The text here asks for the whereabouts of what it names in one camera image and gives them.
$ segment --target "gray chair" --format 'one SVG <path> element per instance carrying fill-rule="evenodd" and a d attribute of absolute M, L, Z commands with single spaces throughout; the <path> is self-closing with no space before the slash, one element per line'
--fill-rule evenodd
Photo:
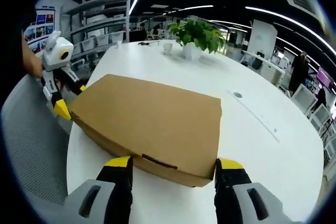
<path fill-rule="evenodd" d="M 68 196 L 69 135 L 46 103 L 40 84 L 24 76 L 2 108 L 3 134 L 14 172 L 27 195 L 62 205 Z"/>

